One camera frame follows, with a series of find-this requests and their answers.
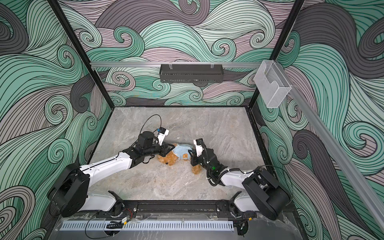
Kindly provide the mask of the brown teddy bear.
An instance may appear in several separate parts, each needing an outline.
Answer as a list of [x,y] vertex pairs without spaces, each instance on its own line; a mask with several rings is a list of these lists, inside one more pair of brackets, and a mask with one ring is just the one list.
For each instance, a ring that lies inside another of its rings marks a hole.
[[[178,161],[189,162],[190,160],[191,157],[188,153],[175,154],[174,151],[171,151],[165,157],[158,155],[158,161],[169,166],[176,164]],[[196,165],[192,167],[191,170],[194,175],[198,175],[201,173],[202,167]]]

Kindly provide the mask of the light blue bear hoodie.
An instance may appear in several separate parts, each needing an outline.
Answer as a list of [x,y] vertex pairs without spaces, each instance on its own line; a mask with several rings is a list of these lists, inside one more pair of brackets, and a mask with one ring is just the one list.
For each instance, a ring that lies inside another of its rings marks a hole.
[[176,144],[175,148],[172,150],[173,154],[176,155],[178,160],[190,161],[191,155],[189,151],[192,151],[193,147],[188,144]]

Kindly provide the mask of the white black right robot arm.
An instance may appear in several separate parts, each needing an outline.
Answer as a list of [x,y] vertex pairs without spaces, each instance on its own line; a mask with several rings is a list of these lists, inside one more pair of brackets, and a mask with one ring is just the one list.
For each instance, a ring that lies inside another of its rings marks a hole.
[[237,187],[228,209],[234,218],[244,218],[246,213],[265,216],[276,220],[291,200],[291,195],[281,183],[265,168],[244,171],[221,164],[212,149],[197,147],[189,150],[191,165],[206,170],[206,178],[211,186]]

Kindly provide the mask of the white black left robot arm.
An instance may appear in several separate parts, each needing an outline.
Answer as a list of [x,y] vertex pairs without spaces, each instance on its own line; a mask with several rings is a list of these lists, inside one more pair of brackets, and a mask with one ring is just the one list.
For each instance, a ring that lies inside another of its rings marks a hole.
[[165,157],[175,145],[164,141],[169,130],[160,127],[155,135],[144,131],[127,149],[116,156],[94,164],[70,164],[59,175],[47,197],[62,217],[70,217],[81,211],[99,211],[117,218],[125,210],[125,204],[115,192],[108,195],[92,194],[89,187],[120,171],[131,169],[144,162],[146,157]]

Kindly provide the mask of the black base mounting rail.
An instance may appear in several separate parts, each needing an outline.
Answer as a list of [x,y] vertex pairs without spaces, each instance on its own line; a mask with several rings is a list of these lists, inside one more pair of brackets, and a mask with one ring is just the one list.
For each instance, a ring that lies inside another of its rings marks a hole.
[[101,207],[82,207],[80,209],[66,209],[61,212],[63,217],[70,217],[77,213],[96,213],[98,218],[133,217],[149,214],[206,214],[226,219],[255,218],[261,214],[270,220],[276,220],[284,209],[289,209],[289,204],[280,205],[276,210],[268,210],[261,206],[257,210],[241,210],[235,205],[234,200],[176,200],[176,201],[129,201],[122,200],[107,210]]

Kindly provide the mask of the black perforated wall tray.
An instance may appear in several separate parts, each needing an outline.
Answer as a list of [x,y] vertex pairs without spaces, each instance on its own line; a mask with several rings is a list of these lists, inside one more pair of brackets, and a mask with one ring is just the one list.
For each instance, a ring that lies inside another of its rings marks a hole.
[[220,83],[224,69],[222,65],[161,65],[160,79],[163,83]]

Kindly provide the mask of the aluminium back wall rail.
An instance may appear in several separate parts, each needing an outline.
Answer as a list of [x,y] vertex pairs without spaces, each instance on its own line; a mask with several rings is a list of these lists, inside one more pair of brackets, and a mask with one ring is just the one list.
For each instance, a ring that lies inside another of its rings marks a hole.
[[170,68],[173,65],[222,65],[223,68],[241,68],[254,69],[261,65],[261,62],[123,62],[123,61],[95,61],[90,62],[92,68],[160,68],[161,65],[168,65]]

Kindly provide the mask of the aluminium wall rail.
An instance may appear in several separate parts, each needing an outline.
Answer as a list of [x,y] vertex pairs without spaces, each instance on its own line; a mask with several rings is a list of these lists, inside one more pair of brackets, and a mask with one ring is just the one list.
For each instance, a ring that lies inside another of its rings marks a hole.
[[173,65],[222,65],[223,68],[241,68],[254,69],[261,65],[261,62],[123,62],[123,61],[95,61],[90,62],[92,68],[160,68],[161,65],[168,65],[170,68]]
[[275,64],[277,72],[282,75],[283,80],[291,87],[290,94],[292,98],[295,99],[303,114],[318,134],[318,137],[329,151],[331,157],[336,161],[340,170],[344,173],[357,195],[367,207],[373,219],[380,229],[383,230],[384,203],[371,184],[368,183],[367,179],[352,162],[341,144],[332,135],[321,117],[319,117],[319,105],[316,99],[316,93],[311,87],[311,84],[307,84],[305,91],[302,92],[301,89],[303,85],[290,78],[280,63],[275,61],[273,63]]

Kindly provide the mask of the clear plastic wall holder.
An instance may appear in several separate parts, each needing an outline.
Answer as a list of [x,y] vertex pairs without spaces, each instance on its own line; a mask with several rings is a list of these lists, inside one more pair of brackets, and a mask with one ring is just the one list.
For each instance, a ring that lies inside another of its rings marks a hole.
[[283,66],[275,61],[262,61],[254,82],[269,109],[278,108],[292,87]]

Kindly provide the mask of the aluminium right wall rail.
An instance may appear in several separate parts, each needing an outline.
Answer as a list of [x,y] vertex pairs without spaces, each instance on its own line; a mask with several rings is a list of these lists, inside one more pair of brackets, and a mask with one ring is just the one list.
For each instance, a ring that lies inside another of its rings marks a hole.
[[275,64],[277,72],[282,75],[283,80],[291,87],[290,94],[292,98],[295,99],[303,114],[318,134],[318,137],[329,151],[331,157],[336,161],[340,170],[344,173],[357,195],[367,207],[373,219],[380,229],[383,230],[384,203],[371,184],[368,183],[367,179],[352,162],[341,144],[332,135],[321,117],[319,117],[319,105],[316,99],[316,93],[311,87],[311,84],[307,84],[305,91],[302,92],[301,89],[303,85],[290,78],[280,63],[275,61],[273,63]]

